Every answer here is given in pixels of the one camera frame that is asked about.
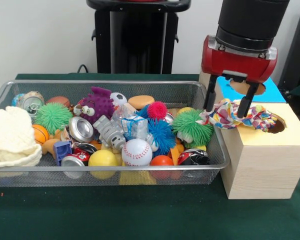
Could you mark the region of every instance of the hole in wooden box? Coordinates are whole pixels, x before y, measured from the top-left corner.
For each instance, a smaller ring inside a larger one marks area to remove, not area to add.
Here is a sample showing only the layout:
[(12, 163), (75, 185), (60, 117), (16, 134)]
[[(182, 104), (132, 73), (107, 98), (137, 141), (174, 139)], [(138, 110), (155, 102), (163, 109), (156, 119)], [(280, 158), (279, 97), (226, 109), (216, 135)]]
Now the hole in wooden box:
[(273, 115), (277, 118), (277, 121), (275, 126), (269, 129), (268, 133), (277, 134), (283, 132), (287, 127), (285, 120), (276, 114)]

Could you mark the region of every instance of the googly eyes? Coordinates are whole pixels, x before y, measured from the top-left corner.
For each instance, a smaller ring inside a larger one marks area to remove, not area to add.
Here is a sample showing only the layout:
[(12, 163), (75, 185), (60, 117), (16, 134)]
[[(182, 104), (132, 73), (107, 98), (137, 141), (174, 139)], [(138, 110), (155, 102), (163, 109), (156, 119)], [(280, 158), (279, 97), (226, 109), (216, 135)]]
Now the googly eyes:
[(95, 115), (95, 110), (92, 107), (89, 107), (88, 110), (86, 111), (86, 114), (91, 117)]
[(88, 114), (88, 109), (89, 109), (88, 106), (83, 106), (83, 107), (81, 108), (81, 112), (82, 112), (83, 114)]

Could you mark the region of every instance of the metal basket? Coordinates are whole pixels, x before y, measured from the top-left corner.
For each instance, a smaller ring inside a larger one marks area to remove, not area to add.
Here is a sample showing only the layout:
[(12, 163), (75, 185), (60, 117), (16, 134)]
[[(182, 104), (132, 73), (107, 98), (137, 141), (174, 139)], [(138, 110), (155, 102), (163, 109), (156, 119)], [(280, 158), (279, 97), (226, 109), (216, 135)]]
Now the metal basket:
[[(156, 101), (166, 103), (168, 108), (201, 109), (206, 91), (195, 81), (17, 80), (7, 82), (1, 87), (0, 109), (10, 106), (17, 94), (29, 91), (39, 91), (46, 100), (55, 96), (66, 96), (71, 103), (76, 104), (91, 93), (92, 86), (122, 93), (127, 98), (150, 95)], [(230, 159), (218, 128), (215, 128), (207, 146), (207, 153), (211, 165), (142, 167), (61, 167), (56, 166), (53, 157), (47, 154), (41, 158), (38, 166), (0, 168), (0, 187), (208, 185), (220, 169), (229, 164)], [(72, 174), (81, 177), (71, 178)]]

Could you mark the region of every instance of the toy pile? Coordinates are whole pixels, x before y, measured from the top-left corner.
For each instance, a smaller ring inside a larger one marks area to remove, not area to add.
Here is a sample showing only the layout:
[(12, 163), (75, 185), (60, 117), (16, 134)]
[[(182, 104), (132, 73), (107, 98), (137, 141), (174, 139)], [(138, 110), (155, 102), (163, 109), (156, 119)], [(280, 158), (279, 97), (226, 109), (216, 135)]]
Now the toy pile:
[[(152, 96), (127, 98), (118, 92), (92, 87), (76, 105), (65, 96), (45, 102), (36, 91), (17, 95), (12, 106), (32, 119), (34, 139), (42, 154), (51, 154), (56, 166), (186, 166), (209, 165), (206, 152), (214, 128), (202, 124), (201, 110), (168, 110)], [(141, 171), (136, 178), (178, 179), (169, 171)], [(77, 179), (80, 172), (64, 172)], [(114, 171), (91, 171), (95, 178), (111, 178)], [(124, 171), (120, 182), (127, 184)]]

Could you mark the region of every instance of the toy robot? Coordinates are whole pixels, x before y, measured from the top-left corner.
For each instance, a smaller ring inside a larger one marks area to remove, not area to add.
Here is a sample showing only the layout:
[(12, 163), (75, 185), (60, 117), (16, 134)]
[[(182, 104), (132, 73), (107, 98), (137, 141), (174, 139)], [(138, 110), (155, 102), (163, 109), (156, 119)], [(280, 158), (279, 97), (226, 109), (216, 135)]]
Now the toy robot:
[(124, 131), (119, 131), (114, 125), (109, 121), (109, 119), (102, 115), (98, 121), (93, 124), (93, 127), (100, 133), (99, 139), (107, 147), (112, 147), (118, 151), (121, 151), (126, 143), (124, 137)]

